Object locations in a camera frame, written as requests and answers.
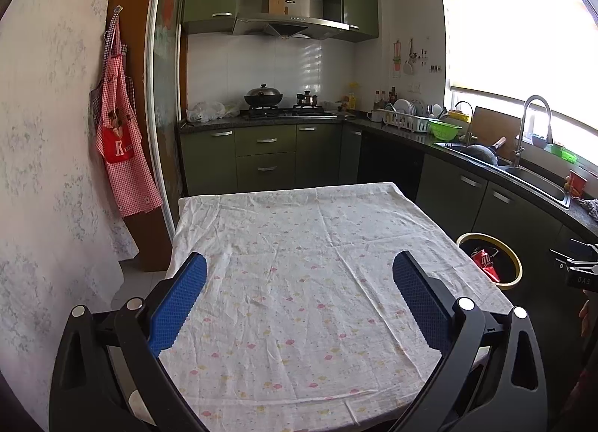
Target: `sink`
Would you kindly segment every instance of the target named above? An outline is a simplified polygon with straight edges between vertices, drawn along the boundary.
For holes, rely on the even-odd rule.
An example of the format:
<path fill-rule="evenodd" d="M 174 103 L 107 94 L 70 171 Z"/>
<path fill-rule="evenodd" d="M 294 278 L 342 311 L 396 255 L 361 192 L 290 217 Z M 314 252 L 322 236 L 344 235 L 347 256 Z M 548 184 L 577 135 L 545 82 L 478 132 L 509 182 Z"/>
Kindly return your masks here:
<path fill-rule="evenodd" d="M 453 152 L 458 152 L 464 157 L 469 157 L 471 160 L 475 160 L 478 163 L 485 164 L 490 167 L 492 166 L 484 161 L 481 161 L 475 157 L 471 157 L 470 155 L 464 154 L 463 149 L 465 149 L 466 145 L 464 143 L 434 143 L 434 145 L 438 145 L 439 147 L 446 148 Z M 569 193 L 567 193 L 563 188 L 559 187 L 556 184 L 553 184 L 548 179 L 544 179 L 543 177 L 539 176 L 536 173 L 533 173 L 531 170 L 527 170 L 524 167 L 512 167 L 511 162 L 498 157 L 498 168 L 503 170 L 505 173 L 509 174 L 514 179 L 517 179 L 520 182 L 532 187 L 536 191 L 542 193 L 545 197 L 548 197 L 552 201 L 564 206 L 565 208 L 569 207 L 569 203 L 571 197 Z"/>
<path fill-rule="evenodd" d="M 565 208 L 569 207 L 570 195 L 565 192 L 563 188 L 553 184 L 547 179 L 540 177 L 538 174 L 533 173 L 531 170 L 527 170 L 524 167 L 501 167 L 502 170 L 507 172 L 509 175 L 525 182 L 526 184 L 537 189 L 541 193 L 544 193 L 550 199 L 553 199 L 557 203 L 561 204 Z"/>

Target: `floral tablecloth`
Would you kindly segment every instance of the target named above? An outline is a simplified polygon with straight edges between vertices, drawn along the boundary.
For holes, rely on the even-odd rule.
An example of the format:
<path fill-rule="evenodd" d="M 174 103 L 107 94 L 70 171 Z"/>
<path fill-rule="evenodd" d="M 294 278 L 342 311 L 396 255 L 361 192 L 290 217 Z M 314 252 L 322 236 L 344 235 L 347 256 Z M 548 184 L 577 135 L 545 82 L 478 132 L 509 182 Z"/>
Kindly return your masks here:
<path fill-rule="evenodd" d="M 440 358 L 393 282 L 402 250 L 453 295 L 511 307 L 391 183 L 198 196 L 179 209 L 167 277 L 197 251 L 208 280 L 160 360 L 211 432 L 399 417 Z"/>

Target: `pot lid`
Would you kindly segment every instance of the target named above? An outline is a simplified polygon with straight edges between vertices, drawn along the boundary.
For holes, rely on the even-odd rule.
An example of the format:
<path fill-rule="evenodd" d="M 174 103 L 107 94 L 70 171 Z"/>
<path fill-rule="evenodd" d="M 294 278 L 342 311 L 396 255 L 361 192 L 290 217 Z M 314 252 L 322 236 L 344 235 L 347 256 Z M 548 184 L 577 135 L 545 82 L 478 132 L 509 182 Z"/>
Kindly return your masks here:
<path fill-rule="evenodd" d="M 260 88 L 251 89 L 246 96 L 279 96 L 280 91 L 276 88 L 267 88 L 262 84 Z"/>

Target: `blue gripper pad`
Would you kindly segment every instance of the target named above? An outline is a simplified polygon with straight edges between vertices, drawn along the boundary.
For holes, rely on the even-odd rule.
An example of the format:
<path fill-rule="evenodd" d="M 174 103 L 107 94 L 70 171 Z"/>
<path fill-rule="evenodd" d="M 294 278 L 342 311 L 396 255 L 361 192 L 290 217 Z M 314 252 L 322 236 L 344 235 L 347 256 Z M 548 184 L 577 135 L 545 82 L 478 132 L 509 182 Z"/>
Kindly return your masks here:
<path fill-rule="evenodd" d="M 171 347 L 187 315 L 206 284 L 207 263 L 197 254 L 180 269 L 175 282 L 150 319 L 149 348 L 155 357 L 160 351 Z"/>
<path fill-rule="evenodd" d="M 403 251 L 395 257 L 392 276 L 428 345 L 443 355 L 448 353 L 452 348 L 452 317 L 409 252 Z"/>

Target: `wooden cutting board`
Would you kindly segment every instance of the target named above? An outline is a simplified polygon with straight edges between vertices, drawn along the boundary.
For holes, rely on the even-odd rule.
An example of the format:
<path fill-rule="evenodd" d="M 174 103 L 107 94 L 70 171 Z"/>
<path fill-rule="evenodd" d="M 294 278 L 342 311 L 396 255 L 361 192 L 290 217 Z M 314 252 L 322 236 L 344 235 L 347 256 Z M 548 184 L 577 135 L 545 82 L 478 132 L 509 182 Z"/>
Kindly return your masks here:
<path fill-rule="evenodd" d="M 496 154 L 513 160 L 515 137 L 519 135 L 520 124 L 521 119 L 518 117 L 476 106 L 469 130 L 478 137 L 477 143 L 482 145 L 492 145 L 500 137 L 506 137 L 506 143 L 496 151 Z"/>

